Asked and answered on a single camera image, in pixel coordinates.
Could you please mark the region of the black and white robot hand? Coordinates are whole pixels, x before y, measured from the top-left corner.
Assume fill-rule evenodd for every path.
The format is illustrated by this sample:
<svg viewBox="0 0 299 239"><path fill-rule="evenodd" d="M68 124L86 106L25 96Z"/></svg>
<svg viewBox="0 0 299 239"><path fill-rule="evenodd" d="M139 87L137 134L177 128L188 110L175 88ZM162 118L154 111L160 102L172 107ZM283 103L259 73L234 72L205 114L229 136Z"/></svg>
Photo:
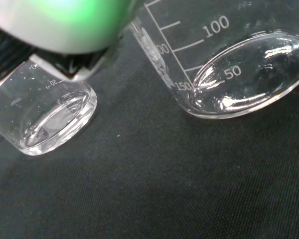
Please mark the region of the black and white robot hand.
<svg viewBox="0 0 299 239"><path fill-rule="evenodd" d="M0 85L32 61L55 78L85 81L114 57L139 0L0 0Z"/></svg>

